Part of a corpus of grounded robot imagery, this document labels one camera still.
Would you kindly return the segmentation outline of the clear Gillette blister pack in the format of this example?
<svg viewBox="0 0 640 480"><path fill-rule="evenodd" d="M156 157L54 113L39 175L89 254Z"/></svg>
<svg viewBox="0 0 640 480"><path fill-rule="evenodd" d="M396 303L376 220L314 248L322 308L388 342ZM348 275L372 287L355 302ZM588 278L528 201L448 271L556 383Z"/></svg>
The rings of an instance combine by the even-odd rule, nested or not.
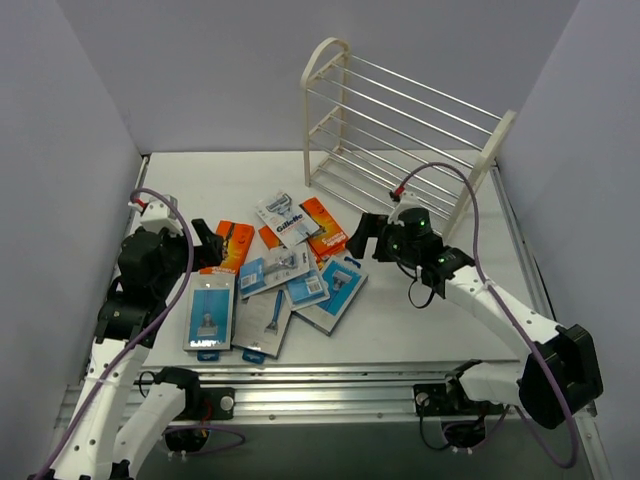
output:
<svg viewBox="0 0 640 480"><path fill-rule="evenodd" d="M289 280L306 274L312 259L308 246L299 244L294 248L278 247L266 255L245 263L239 270L239 294L246 299Z"/></svg>
<svg viewBox="0 0 640 480"><path fill-rule="evenodd" d="M284 294L292 311L319 304L330 298L328 283L323 279L312 254L309 255L309 270L287 281Z"/></svg>

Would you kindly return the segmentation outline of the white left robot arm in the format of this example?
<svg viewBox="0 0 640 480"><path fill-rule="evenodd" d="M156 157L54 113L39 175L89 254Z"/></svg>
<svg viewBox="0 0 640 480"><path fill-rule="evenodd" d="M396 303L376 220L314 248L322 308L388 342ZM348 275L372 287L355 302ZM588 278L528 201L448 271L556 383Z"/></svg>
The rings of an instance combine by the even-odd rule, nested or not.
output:
<svg viewBox="0 0 640 480"><path fill-rule="evenodd" d="M198 375L165 367L129 419L130 391L160 326L186 290L192 273L222 261L221 236L202 219L175 230L138 227L121 243L82 391L66 431L36 479L134 479L175 419L202 405Z"/></svg>

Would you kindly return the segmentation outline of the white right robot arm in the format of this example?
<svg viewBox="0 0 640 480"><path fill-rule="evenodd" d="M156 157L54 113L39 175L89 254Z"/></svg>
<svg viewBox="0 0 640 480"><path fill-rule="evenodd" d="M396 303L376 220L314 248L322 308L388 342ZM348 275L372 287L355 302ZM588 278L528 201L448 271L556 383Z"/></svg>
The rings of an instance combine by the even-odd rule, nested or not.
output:
<svg viewBox="0 0 640 480"><path fill-rule="evenodd" d="M357 259L376 241L373 259L409 270L416 281L480 321L516 356L514 365L472 359L458 367L444 388L455 412L477 403L510 404L546 429L559 426L604 391L595 345L578 324L566 328L481 278L476 261L444 244L421 207L387 215L362 214L347 242Z"/></svg>

